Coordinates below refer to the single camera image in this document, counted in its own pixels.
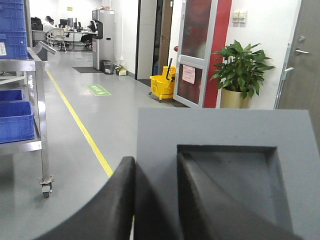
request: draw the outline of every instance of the gray floor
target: gray floor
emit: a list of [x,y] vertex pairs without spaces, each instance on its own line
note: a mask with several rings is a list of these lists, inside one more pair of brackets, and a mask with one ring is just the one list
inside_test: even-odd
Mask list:
[[[123,156],[136,157],[138,108],[183,107],[159,103],[150,88],[128,76],[78,73],[92,65],[92,54],[61,52],[54,79],[103,156],[115,169]],[[86,85],[99,84],[111,96],[94,96]],[[39,151],[0,157],[0,240],[30,240],[75,213],[108,180],[91,147],[47,75],[44,79],[50,173],[50,198],[43,198]],[[1,88],[21,88],[8,83]]]

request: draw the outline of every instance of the doorway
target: doorway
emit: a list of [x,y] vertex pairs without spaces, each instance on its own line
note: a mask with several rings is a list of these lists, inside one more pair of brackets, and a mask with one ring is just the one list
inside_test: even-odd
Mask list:
[[173,3],[157,0],[152,75],[161,75],[163,67],[168,65]]
[[320,1],[302,0],[278,109],[308,110],[320,150]]
[[148,80],[168,65],[173,0],[139,0],[135,79]]

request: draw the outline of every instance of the gray box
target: gray box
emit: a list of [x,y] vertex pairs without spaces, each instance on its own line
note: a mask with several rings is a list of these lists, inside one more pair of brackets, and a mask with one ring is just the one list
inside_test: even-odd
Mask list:
[[[222,159],[217,171],[224,172],[217,178],[225,186],[234,185],[226,188],[234,198],[306,240],[319,238],[320,158],[307,111],[142,108],[136,158],[137,240],[183,239],[178,216],[178,145],[214,147],[210,154]],[[235,161],[238,157],[246,160],[240,164]],[[233,166],[223,169],[223,162],[229,160],[235,161]],[[234,171],[238,178],[247,171],[248,179],[239,184],[237,175],[231,176]],[[245,183],[251,189],[242,192]],[[259,194],[251,199],[255,190]],[[269,194],[275,199],[268,200]]]

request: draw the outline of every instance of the stainless steel cart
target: stainless steel cart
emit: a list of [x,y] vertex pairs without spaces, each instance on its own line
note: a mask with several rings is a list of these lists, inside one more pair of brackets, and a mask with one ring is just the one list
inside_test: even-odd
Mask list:
[[[50,60],[41,61],[37,56],[37,53],[39,53],[42,48],[53,54]],[[39,42],[38,45],[33,48],[28,48],[28,53],[29,59],[1,59],[0,71],[28,72],[28,94],[34,111],[35,138],[32,140],[0,144],[0,156],[41,150],[42,177],[39,178],[39,183],[42,185],[44,197],[48,198],[52,191],[54,178],[49,172],[44,73],[59,63],[60,53],[43,42]]]

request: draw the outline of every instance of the trash can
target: trash can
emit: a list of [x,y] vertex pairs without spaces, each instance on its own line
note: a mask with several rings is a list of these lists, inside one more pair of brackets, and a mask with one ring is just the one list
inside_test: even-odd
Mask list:
[[109,60],[102,60],[101,61],[101,70],[103,71],[104,74],[114,74],[114,68],[115,68],[115,63]]

